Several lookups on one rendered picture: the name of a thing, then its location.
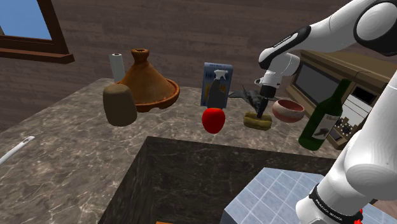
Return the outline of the dark grey winged figure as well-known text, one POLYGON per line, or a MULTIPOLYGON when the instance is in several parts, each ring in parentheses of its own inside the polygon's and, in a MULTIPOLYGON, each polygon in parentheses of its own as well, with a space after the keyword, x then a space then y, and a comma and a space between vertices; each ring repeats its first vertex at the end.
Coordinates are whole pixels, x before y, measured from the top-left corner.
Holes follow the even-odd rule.
POLYGON ((241 98, 245 100, 247 103, 249 103, 256 112, 258 112, 261 100, 263 99, 263 96, 259 94, 259 91, 257 90, 245 90, 243 88, 243 91, 235 91, 231 92, 228 95, 229 98, 241 98))

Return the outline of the red and white bowl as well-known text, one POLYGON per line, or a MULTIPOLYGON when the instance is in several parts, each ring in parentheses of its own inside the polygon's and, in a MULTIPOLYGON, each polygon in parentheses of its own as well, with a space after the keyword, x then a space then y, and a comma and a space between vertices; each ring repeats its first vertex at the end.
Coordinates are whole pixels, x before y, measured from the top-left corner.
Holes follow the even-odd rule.
POLYGON ((295 123, 305 116, 305 108, 295 101, 279 99, 272 106, 274 116, 285 123, 295 123))

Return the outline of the yellow sponge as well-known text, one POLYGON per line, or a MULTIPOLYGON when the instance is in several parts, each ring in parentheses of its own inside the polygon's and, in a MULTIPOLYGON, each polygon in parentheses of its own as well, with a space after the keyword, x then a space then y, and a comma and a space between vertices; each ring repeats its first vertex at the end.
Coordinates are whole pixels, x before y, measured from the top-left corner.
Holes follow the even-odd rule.
POLYGON ((268 130, 272 125, 272 117, 270 115, 264 114, 261 118, 258 118, 256 113, 246 112, 243 123, 246 127, 252 129, 268 130))

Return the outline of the tan microwave oven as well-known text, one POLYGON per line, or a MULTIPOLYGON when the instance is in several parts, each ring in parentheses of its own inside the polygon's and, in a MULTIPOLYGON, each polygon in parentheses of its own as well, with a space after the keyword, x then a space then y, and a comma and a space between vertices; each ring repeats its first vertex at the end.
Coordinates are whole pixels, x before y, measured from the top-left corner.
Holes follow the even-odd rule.
POLYGON ((357 53, 302 50, 300 67, 286 92, 310 116, 320 102, 334 93, 340 80, 351 80, 342 97, 342 115, 326 138, 334 148, 342 150, 362 128, 395 71, 397 64, 357 53))

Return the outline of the grey spray bottle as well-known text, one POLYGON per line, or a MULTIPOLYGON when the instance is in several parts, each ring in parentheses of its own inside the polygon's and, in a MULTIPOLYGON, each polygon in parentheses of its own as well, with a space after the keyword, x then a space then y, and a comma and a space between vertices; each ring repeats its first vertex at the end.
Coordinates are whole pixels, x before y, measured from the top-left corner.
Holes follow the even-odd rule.
POLYGON ((217 69, 214 71, 215 78, 212 79, 207 96, 208 108, 225 108, 226 93, 220 89, 220 85, 221 79, 225 79, 226 73, 228 73, 226 70, 217 69))

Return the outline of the red apple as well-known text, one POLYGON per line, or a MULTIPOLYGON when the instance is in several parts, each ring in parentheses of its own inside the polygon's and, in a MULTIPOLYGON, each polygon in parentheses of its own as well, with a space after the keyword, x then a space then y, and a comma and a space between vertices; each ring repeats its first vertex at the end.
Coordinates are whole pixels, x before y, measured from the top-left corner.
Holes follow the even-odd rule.
POLYGON ((217 134, 225 124, 225 113, 219 108, 207 108, 202 114, 202 125, 208 133, 217 134))

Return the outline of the blue box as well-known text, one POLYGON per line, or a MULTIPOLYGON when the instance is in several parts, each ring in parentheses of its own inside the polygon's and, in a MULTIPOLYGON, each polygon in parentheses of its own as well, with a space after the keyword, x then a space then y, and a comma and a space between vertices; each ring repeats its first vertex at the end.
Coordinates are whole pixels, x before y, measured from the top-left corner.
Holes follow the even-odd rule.
POLYGON ((212 83, 212 79, 215 78, 214 71, 217 69, 228 71, 228 73, 226 73, 226 75, 225 75, 225 79, 223 79, 223 78, 221 79, 221 85, 220 85, 220 89, 222 91, 224 91, 224 93, 226 93, 225 107, 227 105, 228 94, 229 94, 230 84, 231 84, 232 75, 233 75, 232 65, 205 62, 204 63, 203 83, 202 83, 202 95, 201 95, 201 101, 200 101, 201 106, 207 107, 208 91, 209 91, 210 85, 212 83))

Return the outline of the green wine bottle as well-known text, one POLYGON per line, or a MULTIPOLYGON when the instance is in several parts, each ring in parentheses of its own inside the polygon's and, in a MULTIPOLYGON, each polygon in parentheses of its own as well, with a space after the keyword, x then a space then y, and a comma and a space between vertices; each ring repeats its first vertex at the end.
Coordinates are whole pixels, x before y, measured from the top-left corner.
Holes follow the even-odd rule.
POLYGON ((302 147, 311 151, 316 151, 321 147, 342 115, 342 97, 350 84, 350 80, 342 79, 332 96, 316 106, 298 138, 302 147))

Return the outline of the tiled robot stand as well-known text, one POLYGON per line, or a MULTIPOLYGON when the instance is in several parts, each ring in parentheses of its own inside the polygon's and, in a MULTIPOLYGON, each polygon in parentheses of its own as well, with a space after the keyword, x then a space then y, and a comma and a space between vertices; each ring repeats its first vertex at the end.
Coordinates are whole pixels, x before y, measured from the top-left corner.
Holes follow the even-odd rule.
POLYGON ((300 224, 296 203, 323 175, 263 168, 224 208, 220 224, 300 224))

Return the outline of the brown clay tagine pot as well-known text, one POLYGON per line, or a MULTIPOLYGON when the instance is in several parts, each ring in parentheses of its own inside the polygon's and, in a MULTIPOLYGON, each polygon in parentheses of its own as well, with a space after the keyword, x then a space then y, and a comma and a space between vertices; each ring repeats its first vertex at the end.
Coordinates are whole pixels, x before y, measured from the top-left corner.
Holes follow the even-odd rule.
POLYGON ((150 51, 144 48, 131 50, 134 63, 121 81, 132 92, 137 111, 149 112, 153 108, 165 109, 173 105, 180 94, 179 85, 162 76, 148 61, 150 51))

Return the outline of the brown rounded bread loaf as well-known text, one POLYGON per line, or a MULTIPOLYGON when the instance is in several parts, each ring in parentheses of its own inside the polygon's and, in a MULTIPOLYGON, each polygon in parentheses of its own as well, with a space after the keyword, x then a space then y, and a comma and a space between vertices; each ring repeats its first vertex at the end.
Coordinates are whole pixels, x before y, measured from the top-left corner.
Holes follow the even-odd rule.
POLYGON ((104 112, 108 122, 117 127, 125 127, 137 119, 137 109, 129 87, 111 84, 102 93, 104 112))

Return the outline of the white paper towel roll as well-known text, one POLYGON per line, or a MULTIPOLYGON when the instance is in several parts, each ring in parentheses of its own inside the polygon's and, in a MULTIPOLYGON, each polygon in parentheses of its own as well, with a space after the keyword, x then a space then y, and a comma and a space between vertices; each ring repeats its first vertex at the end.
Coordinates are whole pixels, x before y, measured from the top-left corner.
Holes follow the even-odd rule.
POLYGON ((109 55, 109 61, 111 64, 114 82, 116 83, 118 81, 121 81, 125 77, 125 68, 122 54, 112 53, 111 55, 109 55))

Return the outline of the brown framed window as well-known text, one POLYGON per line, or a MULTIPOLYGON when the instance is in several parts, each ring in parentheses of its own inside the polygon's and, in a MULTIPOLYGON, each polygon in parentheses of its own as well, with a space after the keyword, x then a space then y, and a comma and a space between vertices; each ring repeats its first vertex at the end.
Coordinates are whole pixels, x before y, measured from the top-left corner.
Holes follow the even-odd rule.
POLYGON ((0 0, 0 57, 74 62, 52 0, 0 0))

